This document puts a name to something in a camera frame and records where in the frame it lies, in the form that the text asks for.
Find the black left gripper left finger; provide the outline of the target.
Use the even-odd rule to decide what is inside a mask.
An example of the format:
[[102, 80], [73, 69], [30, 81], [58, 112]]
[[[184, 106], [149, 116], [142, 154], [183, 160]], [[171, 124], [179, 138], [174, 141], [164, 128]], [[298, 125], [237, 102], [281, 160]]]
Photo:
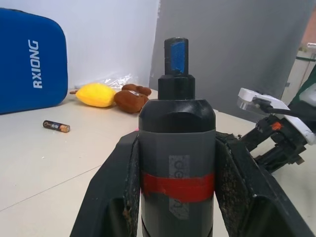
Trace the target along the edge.
[[72, 237], [135, 237], [140, 203], [138, 132], [120, 138], [91, 179]]

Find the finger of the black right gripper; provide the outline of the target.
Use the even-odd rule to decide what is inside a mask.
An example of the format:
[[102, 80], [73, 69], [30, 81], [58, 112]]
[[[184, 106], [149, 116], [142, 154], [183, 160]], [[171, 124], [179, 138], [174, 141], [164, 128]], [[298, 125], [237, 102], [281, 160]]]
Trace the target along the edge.
[[263, 132], [254, 128], [244, 136], [240, 138], [240, 141], [247, 147], [247, 148], [257, 148], [259, 144], [264, 142], [270, 136], [270, 132]]
[[257, 165], [263, 168], [275, 168], [277, 166], [278, 148], [274, 147], [263, 155], [259, 155], [254, 160]]

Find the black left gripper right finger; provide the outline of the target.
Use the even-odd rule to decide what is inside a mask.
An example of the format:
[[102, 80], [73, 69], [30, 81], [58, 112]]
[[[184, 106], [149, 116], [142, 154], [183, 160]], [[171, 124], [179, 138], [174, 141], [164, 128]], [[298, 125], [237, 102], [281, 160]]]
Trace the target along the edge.
[[215, 194], [231, 237], [312, 237], [276, 179], [234, 135], [216, 133]]

